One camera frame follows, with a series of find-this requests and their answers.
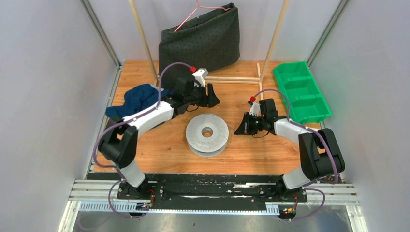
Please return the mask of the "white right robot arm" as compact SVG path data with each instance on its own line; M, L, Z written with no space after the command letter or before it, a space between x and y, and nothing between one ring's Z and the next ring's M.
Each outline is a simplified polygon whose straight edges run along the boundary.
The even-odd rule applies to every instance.
M330 175L337 177L345 170L344 158L331 129L317 130L279 116L273 99L250 100L248 103L250 111L244 113L234 132L236 135L254 136L264 130L299 146L300 166L282 175L276 184L280 200L289 201L295 196L295 189Z

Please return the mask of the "grey plastic cable spool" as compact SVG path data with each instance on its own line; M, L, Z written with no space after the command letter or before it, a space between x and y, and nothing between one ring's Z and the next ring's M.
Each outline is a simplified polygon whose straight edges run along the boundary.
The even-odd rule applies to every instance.
M214 157L227 146L229 128L226 122L214 114L194 117L185 130L188 147L201 157Z

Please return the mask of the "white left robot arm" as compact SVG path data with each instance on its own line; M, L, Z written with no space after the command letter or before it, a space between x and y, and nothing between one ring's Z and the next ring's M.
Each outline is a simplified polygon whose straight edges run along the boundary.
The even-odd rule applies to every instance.
M154 103L136 114L110 118L93 148L93 157L100 152L111 161L136 199L143 199L148 193L146 176L134 160L137 140L147 131L184 114L190 105L212 108L220 103L212 84L205 84L201 75L183 76L174 84L164 87L161 77L158 86L150 85Z

